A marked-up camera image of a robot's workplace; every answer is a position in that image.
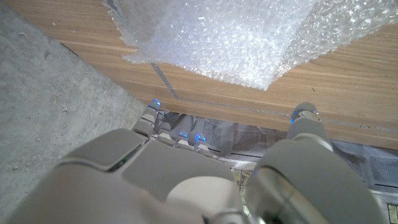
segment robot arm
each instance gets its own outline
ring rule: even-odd
[[[315,107],[298,105],[288,139],[273,145],[246,189],[229,167],[170,126],[151,139],[154,100],[132,131],[111,131],[63,158],[8,223],[385,223],[358,176],[332,153]]]

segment concrete surface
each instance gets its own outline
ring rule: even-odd
[[[0,2],[0,223],[58,159],[145,107]]]

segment wooden surface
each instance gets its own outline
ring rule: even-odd
[[[398,149],[397,24],[291,70],[267,91],[159,65],[176,99],[151,65],[122,58],[135,48],[120,40],[102,0],[3,2],[135,97],[159,98],[165,110],[286,131],[288,114],[309,101],[331,138]]]

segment wood grain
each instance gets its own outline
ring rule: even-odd
[[[398,149],[398,24],[301,65],[267,91],[159,65],[133,65],[102,0],[3,0],[84,61],[141,100],[170,111],[286,131],[294,107],[314,103],[331,138]]]

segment gray plastic cover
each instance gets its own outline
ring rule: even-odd
[[[180,150],[150,140],[122,173],[123,179],[148,190],[161,202],[183,180],[213,176],[234,181],[228,166],[201,154]]]
[[[80,162],[106,171],[146,139],[130,130],[117,129],[75,149],[60,162]]]
[[[157,201],[118,173],[62,164],[42,179],[6,223],[203,224],[203,217],[198,210]]]

